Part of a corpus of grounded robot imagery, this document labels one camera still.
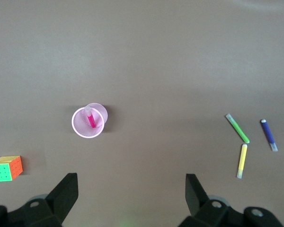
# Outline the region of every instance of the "cup rim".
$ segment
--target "cup rim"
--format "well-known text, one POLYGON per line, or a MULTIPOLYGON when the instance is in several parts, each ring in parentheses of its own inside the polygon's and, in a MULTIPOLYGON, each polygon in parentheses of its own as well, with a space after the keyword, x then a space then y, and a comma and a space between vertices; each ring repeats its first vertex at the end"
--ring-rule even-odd
POLYGON ((97 114, 99 114, 99 116, 101 117, 101 120, 102 120, 102 127, 101 127, 100 131, 99 131, 97 134, 95 134, 95 135, 93 135, 93 136, 84 136, 84 135, 82 135, 81 133, 79 133, 79 132, 77 131, 77 129, 76 129, 75 125, 74 125, 74 118, 75 118, 75 116, 77 115, 78 112, 80 112, 80 111, 83 110, 83 109, 84 109, 84 107, 78 109, 78 110, 73 114, 73 116, 72 116, 72 118, 71 118, 71 125, 72 125, 72 128, 74 129, 75 133, 77 133, 79 136, 81 136, 81 137, 83 137, 83 138, 91 139, 91 138, 94 138, 94 137, 98 136, 98 135, 103 131, 103 129, 104 129, 104 124, 105 124, 105 123, 104 123, 104 117, 103 117, 102 113, 100 113, 99 110, 97 110, 97 109, 91 107, 91 109, 94 110, 95 112, 97 112, 97 114))

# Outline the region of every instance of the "pink marker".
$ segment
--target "pink marker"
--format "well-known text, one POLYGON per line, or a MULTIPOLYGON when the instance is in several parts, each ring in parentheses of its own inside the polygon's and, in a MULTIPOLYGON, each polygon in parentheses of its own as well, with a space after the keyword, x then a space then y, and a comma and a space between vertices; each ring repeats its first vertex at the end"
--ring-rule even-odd
POLYGON ((87 118, 89 119, 89 123, 90 123, 91 127, 96 128, 96 123, 95 123, 95 120, 93 118, 93 114, 91 113, 90 106, 87 105, 86 107, 84 107, 84 111, 87 115, 87 118))

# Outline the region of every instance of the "green cube face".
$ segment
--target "green cube face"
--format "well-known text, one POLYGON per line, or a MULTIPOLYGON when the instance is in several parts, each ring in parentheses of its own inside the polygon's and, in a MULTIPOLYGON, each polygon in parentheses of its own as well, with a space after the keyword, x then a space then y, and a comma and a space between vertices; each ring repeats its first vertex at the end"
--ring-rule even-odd
POLYGON ((11 181, 11 173, 8 164, 0 164, 0 182, 11 181))

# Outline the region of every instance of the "yellow marker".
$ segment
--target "yellow marker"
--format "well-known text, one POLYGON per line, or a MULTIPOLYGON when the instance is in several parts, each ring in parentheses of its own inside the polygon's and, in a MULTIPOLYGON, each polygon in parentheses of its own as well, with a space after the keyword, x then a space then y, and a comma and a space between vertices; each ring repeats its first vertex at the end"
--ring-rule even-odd
POLYGON ((241 157, 240 157, 240 162, 239 162, 238 174, 237 174, 237 178, 240 178, 240 179, 242 178, 242 174, 243 174, 246 152, 247 152, 247 144, 243 144, 242 150, 241 150, 241 157))

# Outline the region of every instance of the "green marker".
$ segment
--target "green marker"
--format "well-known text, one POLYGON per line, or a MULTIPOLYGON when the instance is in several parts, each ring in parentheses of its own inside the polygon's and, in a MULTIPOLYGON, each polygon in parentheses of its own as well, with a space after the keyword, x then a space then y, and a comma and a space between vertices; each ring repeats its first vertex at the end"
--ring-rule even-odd
POLYGON ((242 140, 245 143, 249 143, 249 139, 248 137, 245 135, 245 133, 242 131, 242 129, 240 128, 240 126, 238 125, 238 123, 236 123, 235 119, 233 119, 233 117, 231 116, 231 114, 227 114, 226 115, 227 120, 231 123, 231 125, 233 126, 233 128, 237 131, 237 133, 241 136, 242 140))

